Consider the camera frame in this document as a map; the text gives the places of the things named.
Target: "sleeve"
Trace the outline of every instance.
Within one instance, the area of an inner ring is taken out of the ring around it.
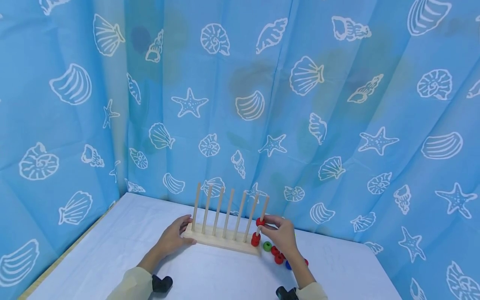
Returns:
[[[299,300],[328,300],[324,289],[318,282],[312,282],[306,287],[297,290]]]
[[[107,300],[147,300],[152,291],[152,275],[143,268],[135,267],[125,272]]]

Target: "blue curtain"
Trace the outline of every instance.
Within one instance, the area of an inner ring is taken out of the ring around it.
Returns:
[[[242,215],[269,195],[269,214],[365,243],[404,299],[480,299],[480,3],[23,0],[0,13],[0,297],[118,190],[193,205],[200,182],[201,206],[210,185],[211,209],[235,189],[234,214],[243,191]]]

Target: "wooden base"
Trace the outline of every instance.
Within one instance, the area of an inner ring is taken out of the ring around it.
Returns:
[[[211,226],[205,226],[205,234],[202,234],[202,224],[196,224],[195,225],[195,231],[192,231],[192,224],[188,224],[187,229],[183,233],[183,236],[186,238],[193,238],[196,239],[198,243],[208,245],[208,246],[213,246],[213,247],[219,247],[223,249],[228,249],[228,250],[234,250],[246,254],[252,254],[256,256],[260,256],[261,254],[261,249],[260,246],[253,247],[250,244],[250,241],[252,239],[252,235],[249,234],[247,236],[247,242],[243,242],[243,235],[245,233],[238,232],[236,239],[233,240],[233,233],[234,231],[232,230],[227,230],[226,231],[226,236],[223,239],[222,230],[216,230],[215,236],[212,235],[213,232],[213,227]]]

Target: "white table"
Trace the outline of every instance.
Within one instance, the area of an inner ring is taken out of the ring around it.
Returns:
[[[125,194],[28,299],[105,299],[163,230],[175,218],[192,212],[190,206]],[[199,209],[197,222],[202,222],[203,215]],[[210,211],[207,224],[212,225],[214,219],[215,212]],[[224,220],[221,214],[218,223]],[[229,229],[234,229],[235,221],[229,218]],[[240,228],[244,230],[246,223],[242,219]],[[296,236],[329,300],[401,299],[367,246],[299,230]],[[157,274],[173,278],[173,287],[164,298],[171,300],[274,300],[279,286],[287,290],[296,286],[292,272],[284,264],[277,265],[269,252],[256,257],[201,244],[161,262]]]

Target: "hand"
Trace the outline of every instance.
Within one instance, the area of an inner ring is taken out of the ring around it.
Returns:
[[[259,226],[260,231],[268,236],[273,244],[285,255],[287,260],[299,254],[297,241],[295,240],[295,231],[291,221],[285,220],[280,216],[264,216],[265,226]]]
[[[163,255],[170,255],[180,249],[183,245],[194,245],[197,243],[194,239],[183,238],[180,236],[180,234],[187,229],[187,225],[192,222],[192,219],[190,218],[191,216],[192,215],[181,216],[165,229],[156,243],[156,247]]]

